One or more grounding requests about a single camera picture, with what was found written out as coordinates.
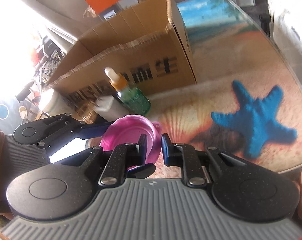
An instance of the fabric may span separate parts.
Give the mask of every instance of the fabric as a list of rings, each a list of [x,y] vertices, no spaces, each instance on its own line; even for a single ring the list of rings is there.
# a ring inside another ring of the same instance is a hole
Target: fabric
[[[67,52],[77,37],[88,29],[85,24],[65,16],[54,0],[21,1],[37,13],[39,19],[50,30],[51,38],[64,52]]]
[[[271,39],[302,85],[302,0],[269,0]]]

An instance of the green bottle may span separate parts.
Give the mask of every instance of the green bottle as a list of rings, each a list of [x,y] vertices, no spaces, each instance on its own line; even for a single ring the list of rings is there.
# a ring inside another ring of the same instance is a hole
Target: green bottle
[[[121,102],[132,112],[144,116],[150,111],[150,101],[137,86],[128,83],[122,75],[118,75],[110,67],[106,67],[104,72],[109,77],[110,84],[118,91],[118,97]]]

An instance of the pink bowl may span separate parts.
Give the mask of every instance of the pink bowl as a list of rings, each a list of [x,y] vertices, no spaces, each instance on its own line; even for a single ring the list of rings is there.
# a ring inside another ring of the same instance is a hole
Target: pink bowl
[[[141,133],[147,135],[146,163],[155,163],[161,151],[162,125],[159,122],[150,122],[141,115],[127,115],[119,118],[102,136],[100,146],[104,151],[111,151],[118,144],[137,143]]]

